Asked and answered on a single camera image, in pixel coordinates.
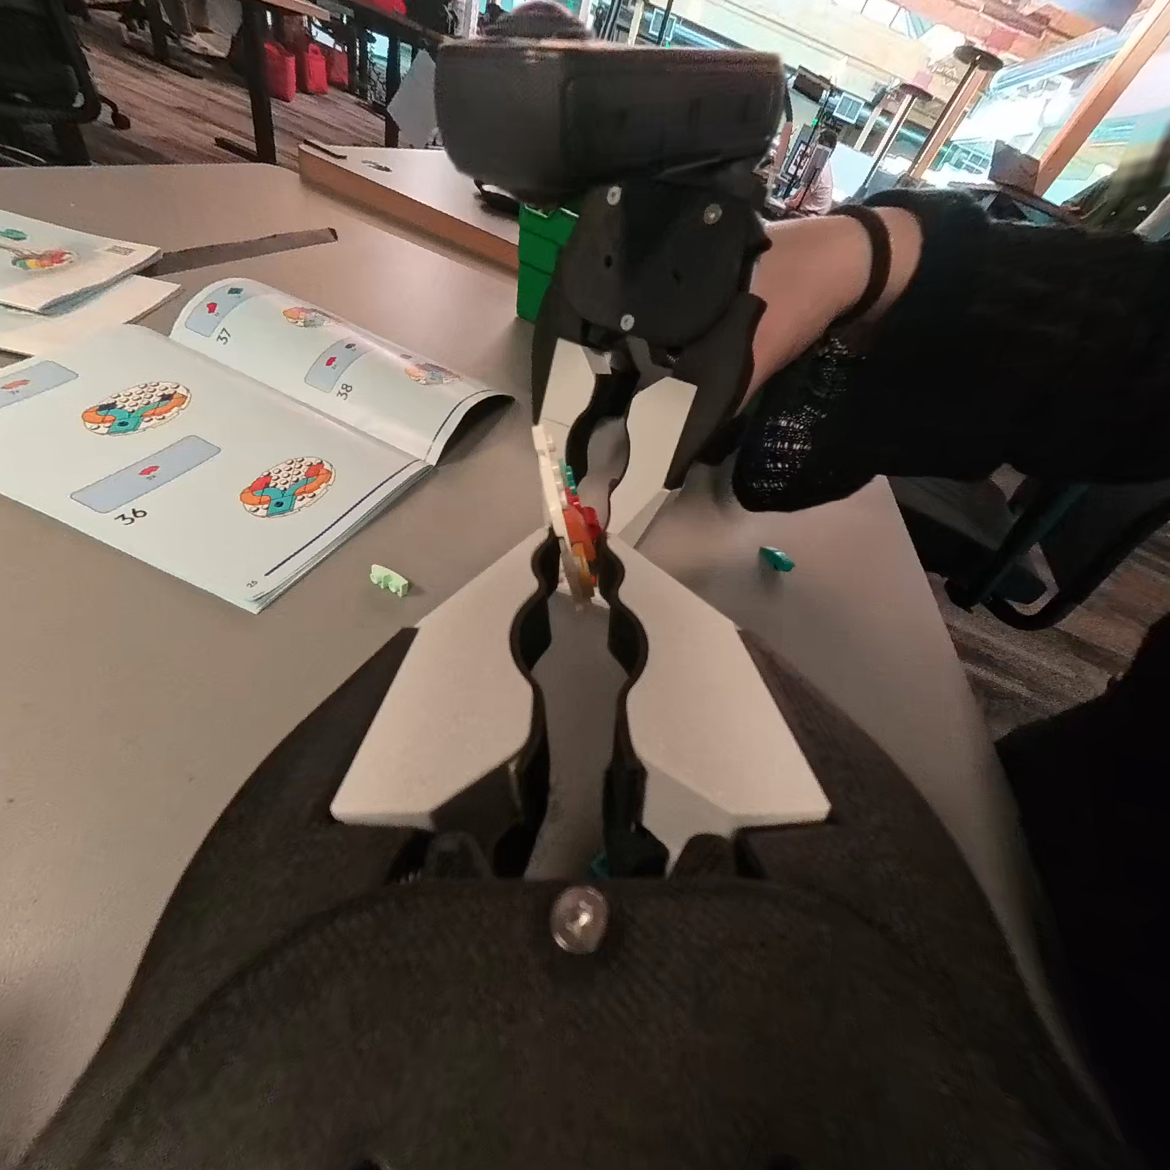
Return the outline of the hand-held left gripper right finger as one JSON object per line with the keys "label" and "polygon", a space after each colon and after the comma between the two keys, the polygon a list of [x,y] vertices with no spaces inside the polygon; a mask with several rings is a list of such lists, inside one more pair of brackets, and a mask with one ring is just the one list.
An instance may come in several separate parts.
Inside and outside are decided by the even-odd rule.
{"label": "hand-held left gripper right finger", "polygon": [[608,876],[665,876],[695,837],[821,825],[829,798],[740,627],[615,536],[598,548],[626,673],[605,773]]}

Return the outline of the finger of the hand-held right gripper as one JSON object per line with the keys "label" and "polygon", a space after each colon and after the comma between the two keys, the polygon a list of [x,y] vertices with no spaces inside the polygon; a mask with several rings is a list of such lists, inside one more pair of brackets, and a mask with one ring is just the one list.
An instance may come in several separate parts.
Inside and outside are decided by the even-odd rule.
{"label": "finger of the hand-held right gripper", "polygon": [[634,361],[558,340],[539,405],[535,405],[538,477],[549,485],[565,461],[587,503],[608,503],[630,461],[627,415]]}
{"label": "finger of the hand-held right gripper", "polygon": [[679,496],[666,479],[695,394],[694,385],[665,376],[636,392],[622,421],[604,425],[598,502],[608,538],[637,548]]}

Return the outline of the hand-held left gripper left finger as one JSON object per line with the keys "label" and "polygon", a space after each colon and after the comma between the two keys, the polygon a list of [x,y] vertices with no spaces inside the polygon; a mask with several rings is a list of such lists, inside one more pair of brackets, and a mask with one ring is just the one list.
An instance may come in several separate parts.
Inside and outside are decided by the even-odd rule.
{"label": "hand-held left gripper left finger", "polygon": [[546,705],[560,545],[535,532],[393,642],[404,658],[332,798],[343,825],[466,834],[506,879],[526,875],[546,818]]}

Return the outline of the round multicoloured lego plate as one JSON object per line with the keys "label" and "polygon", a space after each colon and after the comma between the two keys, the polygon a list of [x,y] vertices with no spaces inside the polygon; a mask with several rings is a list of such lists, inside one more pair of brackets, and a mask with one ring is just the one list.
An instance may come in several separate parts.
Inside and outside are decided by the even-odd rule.
{"label": "round multicoloured lego plate", "polygon": [[532,443],[546,520],[559,543],[559,592],[577,606],[592,605],[606,610],[598,585],[598,541],[604,527],[592,507],[583,504],[576,474],[565,460],[560,429],[537,424]]}

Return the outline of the person's right forearm black sleeve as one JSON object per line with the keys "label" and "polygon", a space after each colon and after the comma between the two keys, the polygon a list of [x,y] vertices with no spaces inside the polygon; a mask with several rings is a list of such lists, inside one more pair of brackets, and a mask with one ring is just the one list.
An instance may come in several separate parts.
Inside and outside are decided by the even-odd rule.
{"label": "person's right forearm black sleeve", "polygon": [[744,509],[1003,467],[1091,486],[1168,479],[1168,238],[1003,223],[936,188],[863,204],[890,234],[886,291],[755,394],[730,479]]}

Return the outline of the open lego instruction booklet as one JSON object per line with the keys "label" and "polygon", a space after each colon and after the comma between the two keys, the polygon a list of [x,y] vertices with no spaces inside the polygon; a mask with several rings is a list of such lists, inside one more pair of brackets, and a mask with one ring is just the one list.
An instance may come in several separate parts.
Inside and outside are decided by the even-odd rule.
{"label": "open lego instruction booklet", "polygon": [[261,613],[513,400],[241,276],[3,368],[3,497]]}

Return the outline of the closed lego instruction booklet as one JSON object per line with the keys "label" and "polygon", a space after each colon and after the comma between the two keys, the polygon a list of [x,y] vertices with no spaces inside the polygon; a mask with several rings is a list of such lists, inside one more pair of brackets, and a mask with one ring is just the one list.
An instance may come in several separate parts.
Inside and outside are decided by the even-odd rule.
{"label": "closed lego instruction booklet", "polygon": [[147,269],[161,248],[2,212],[2,304],[44,314]]}

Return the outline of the green plastic bin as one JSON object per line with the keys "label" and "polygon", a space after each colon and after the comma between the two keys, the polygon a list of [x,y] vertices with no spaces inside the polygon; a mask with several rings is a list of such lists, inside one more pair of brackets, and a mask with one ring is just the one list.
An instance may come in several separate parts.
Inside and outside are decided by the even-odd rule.
{"label": "green plastic bin", "polygon": [[535,323],[562,252],[580,222],[577,206],[519,210],[517,316]]}

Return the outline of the wood-edged white board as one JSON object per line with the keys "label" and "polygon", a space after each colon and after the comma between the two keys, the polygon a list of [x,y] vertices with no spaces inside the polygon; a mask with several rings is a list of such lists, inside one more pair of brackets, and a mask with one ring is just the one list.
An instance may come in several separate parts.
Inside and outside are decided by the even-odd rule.
{"label": "wood-edged white board", "polygon": [[520,229],[513,215],[491,209],[475,183],[445,151],[363,148],[304,141],[301,181],[374,215],[395,230],[517,275]]}

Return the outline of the dark flat strip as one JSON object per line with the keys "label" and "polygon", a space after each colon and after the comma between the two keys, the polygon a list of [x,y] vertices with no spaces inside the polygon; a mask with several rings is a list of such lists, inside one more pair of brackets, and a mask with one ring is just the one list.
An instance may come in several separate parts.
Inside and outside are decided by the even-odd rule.
{"label": "dark flat strip", "polygon": [[173,273],[187,273],[268,255],[296,252],[315,245],[333,244],[337,240],[336,229],[324,227],[280,231],[261,238],[202,244],[163,252],[141,273],[159,279]]}

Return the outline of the background wooden desk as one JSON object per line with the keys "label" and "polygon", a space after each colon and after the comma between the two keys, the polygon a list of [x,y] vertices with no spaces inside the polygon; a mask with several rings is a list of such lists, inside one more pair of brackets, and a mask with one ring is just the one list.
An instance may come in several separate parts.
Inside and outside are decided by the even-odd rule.
{"label": "background wooden desk", "polygon": [[298,48],[312,41],[315,25],[339,28],[342,50],[349,75],[346,91],[365,99],[371,92],[371,49],[368,36],[388,41],[385,89],[375,106],[385,117],[385,144],[399,142],[399,130],[389,114],[389,103],[402,88],[400,52],[410,48],[414,56],[429,52],[436,57],[441,45],[456,35],[459,17],[449,3],[257,3],[243,2],[239,32],[229,49],[229,64],[236,64],[244,81],[253,116],[253,145],[244,145],[229,137],[218,137],[215,146],[246,163],[276,166],[273,99],[268,95],[262,75],[262,45],[276,41],[294,54]]}

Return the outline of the dark teal chair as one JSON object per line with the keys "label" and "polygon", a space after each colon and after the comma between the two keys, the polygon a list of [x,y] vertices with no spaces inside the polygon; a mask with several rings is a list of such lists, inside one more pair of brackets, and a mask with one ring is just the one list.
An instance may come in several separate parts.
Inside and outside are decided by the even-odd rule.
{"label": "dark teal chair", "polygon": [[1024,478],[892,478],[921,566],[959,609],[1031,633],[1081,606],[1133,552],[1165,528],[1168,481],[1085,486]]}

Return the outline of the person's dark clothing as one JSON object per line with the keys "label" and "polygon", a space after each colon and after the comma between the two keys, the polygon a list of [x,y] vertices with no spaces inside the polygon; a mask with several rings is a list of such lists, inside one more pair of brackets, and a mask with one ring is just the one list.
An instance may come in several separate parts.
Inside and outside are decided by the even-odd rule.
{"label": "person's dark clothing", "polygon": [[1104,694],[998,752],[1077,1039],[1127,1142],[1169,1167],[1169,617]]}

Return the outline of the white paper sheet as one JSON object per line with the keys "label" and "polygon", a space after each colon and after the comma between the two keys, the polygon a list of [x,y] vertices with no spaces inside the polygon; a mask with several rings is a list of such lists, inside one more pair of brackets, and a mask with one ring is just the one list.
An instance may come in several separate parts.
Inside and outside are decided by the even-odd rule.
{"label": "white paper sheet", "polygon": [[16,357],[39,357],[91,333],[136,323],[180,293],[179,283],[136,273],[42,312],[3,307],[2,351]]}

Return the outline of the black office chair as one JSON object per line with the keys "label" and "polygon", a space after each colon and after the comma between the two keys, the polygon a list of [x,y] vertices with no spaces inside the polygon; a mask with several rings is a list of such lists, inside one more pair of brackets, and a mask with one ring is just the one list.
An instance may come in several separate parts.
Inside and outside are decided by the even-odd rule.
{"label": "black office chair", "polygon": [[103,109],[116,128],[130,128],[99,92],[66,4],[3,2],[3,166],[91,166],[83,127]]}

